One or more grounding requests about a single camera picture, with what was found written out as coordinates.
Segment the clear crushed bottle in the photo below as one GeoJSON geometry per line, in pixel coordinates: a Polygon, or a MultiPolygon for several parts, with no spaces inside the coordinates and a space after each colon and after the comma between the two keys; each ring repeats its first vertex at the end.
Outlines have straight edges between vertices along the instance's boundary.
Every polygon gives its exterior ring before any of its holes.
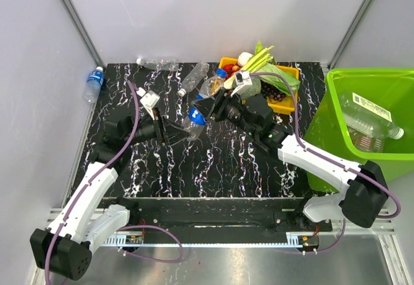
{"type": "Polygon", "coordinates": [[[181,87],[177,94],[180,97],[184,97],[189,92],[193,91],[195,87],[205,78],[210,65],[206,62],[200,62],[194,66],[190,73],[183,79],[181,87]]]}

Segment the beige label clear bottle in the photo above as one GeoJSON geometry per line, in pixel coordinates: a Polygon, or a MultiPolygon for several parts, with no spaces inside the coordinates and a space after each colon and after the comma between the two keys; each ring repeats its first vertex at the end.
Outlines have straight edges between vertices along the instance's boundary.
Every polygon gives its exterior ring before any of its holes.
{"type": "Polygon", "coordinates": [[[347,126],[381,140],[403,137],[404,129],[396,124],[391,112],[385,108],[355,92],[343,92],[338,99],[347,126]]]}

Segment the tea label clear bottle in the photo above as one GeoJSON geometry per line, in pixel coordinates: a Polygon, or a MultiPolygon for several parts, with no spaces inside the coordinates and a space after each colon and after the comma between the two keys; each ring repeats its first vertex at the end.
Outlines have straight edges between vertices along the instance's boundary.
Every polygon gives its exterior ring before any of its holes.
{"type": "Polygon", "coordinates": [[[381,153],[384,149],[384,141],[378,138],[370,137],[352,127],[348,127],[349,136],[353,145],[359,150],[366,153],[381,153]]]}

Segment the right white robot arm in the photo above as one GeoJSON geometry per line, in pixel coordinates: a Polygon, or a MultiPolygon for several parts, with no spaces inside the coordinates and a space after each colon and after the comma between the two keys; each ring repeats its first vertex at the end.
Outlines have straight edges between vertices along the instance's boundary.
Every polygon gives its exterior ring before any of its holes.
{"type": "Polygon", "coordinates": [[[333,195],[309,196],[300,202],[290,221],[301,230],[310,230],[324,220],[341,219],[370,228],[389,197],[379,165],[344,160],[298,138],[274,121],[272,109],[261,95],[242,101],[221,89],[192,104],[207,120],[228,120],[249,134],[263,154],[300,167],[335,188],[333,195]]]}

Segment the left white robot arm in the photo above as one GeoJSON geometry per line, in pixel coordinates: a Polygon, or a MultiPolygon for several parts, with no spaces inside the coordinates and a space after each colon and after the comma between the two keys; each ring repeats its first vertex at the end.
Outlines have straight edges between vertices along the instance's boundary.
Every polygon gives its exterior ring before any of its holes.
{"type": "Polygon", "coordinates": [[[189,135],[163,116],[143,120],[128,116],[105,122],[102,140],[72,198],[46,229],[36,229],[30,237],[36,265],[44,270],[46,284],[50,284],[51,273],[70,280],[82,278],[94,252],[115,232],[158,228],[140,224],[139,204],[122,197],[96,220],[91,217],[124,169],[131,143],[156,139],[159,144],[174,145],[189,135]]]}

